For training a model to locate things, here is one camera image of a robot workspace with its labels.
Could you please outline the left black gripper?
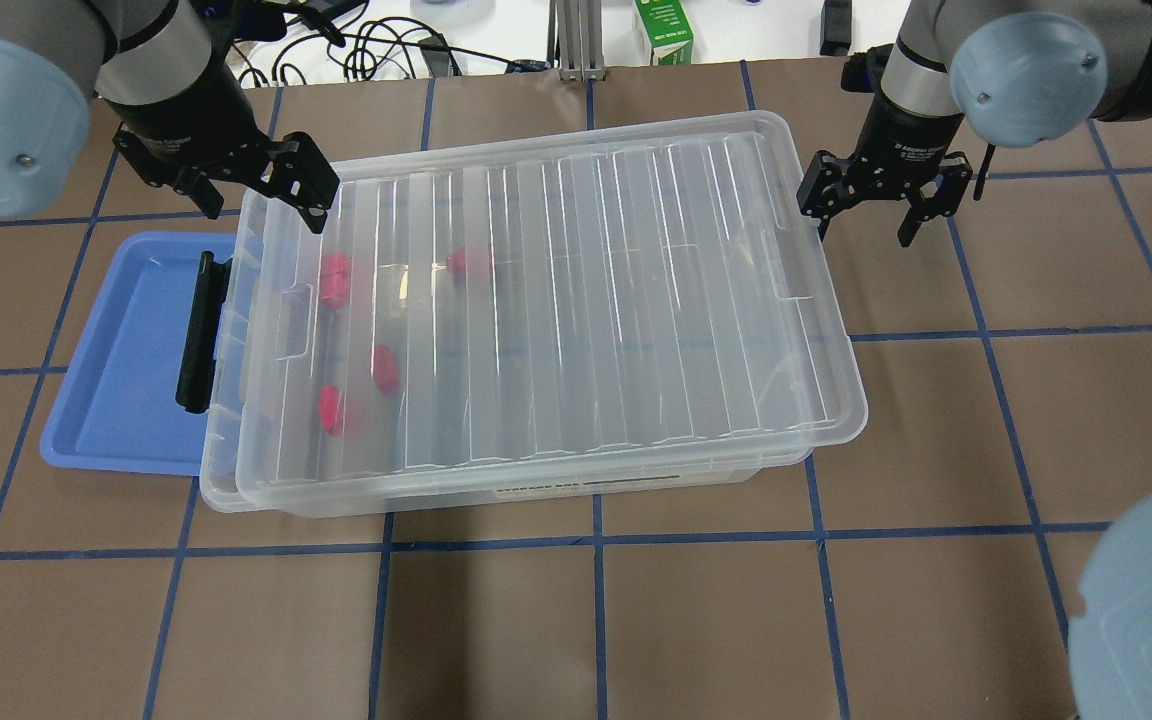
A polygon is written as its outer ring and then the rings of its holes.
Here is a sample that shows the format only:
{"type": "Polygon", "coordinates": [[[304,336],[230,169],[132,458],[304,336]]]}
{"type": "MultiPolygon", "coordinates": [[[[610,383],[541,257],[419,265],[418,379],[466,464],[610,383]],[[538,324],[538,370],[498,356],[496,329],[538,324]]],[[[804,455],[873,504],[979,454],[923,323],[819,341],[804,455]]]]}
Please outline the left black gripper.
{"type": "Polygon", "coordinates": [[[325,232],[338,200],[338,172],[306,132],[279,141],[262,132],[247,96],[191,108],[179,101],[111,108],[122,122],[114,145],[147,185],[169,188],[217,220],[223,210],[217,184],[242,184],[296,209],[308,232],[325,232]]]}

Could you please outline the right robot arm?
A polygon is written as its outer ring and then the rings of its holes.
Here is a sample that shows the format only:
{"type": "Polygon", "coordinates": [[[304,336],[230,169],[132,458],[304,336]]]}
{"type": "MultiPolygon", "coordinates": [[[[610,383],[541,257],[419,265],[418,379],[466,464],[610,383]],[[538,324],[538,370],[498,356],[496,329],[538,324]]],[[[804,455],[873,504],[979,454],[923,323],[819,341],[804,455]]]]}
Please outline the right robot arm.
{"type": "MultiPolygon", "coordinates": [[[[847,60],[841,88],[873,100],[858,142],[820,150],[797,191],[827,225],[867,200],[904,200],[909,247],[952,217],[984,172],[952,152],[961,124],[990,149],[1028,149],[1084,120],[1152,119],[1152,1],[914,1],[896,41],[847,60]]],[[[1152,495],[1087,558],[1068,626],[1079,719],[1152,719],[1152,495]]]]}

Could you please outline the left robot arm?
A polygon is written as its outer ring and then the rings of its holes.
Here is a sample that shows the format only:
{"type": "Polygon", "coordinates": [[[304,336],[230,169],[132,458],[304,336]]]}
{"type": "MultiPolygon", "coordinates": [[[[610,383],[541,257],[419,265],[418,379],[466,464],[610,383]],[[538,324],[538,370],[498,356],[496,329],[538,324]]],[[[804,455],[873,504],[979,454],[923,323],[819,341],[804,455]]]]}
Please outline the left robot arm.
{"type": "Polygon", "coordinates": [[[114,146],[143,183],[211,219],[218,184],[241,184],[324,232],[338,173],[306,132],[262,132],[188,1],[0,1],[0,219],[55,204],[93,99],[119,118],[114,146]]]}

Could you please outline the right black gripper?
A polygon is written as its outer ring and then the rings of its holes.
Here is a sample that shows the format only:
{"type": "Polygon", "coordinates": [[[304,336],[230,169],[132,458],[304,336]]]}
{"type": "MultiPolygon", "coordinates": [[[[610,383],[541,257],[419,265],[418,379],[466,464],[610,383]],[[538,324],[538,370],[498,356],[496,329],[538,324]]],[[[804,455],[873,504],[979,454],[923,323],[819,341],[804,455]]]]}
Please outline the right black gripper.
{"type": "Polygon", "coordinates": [[[814,152],[797,190],[799,213],[814,219],[824,242],[832,220],[863,202],[905,202],[897,241],[914,247],[924,223],[956,213],[972,181],[964,152],[948,150],[963,120],[960,111],[924,118],[876,94],[850,156],[814,152]]]}

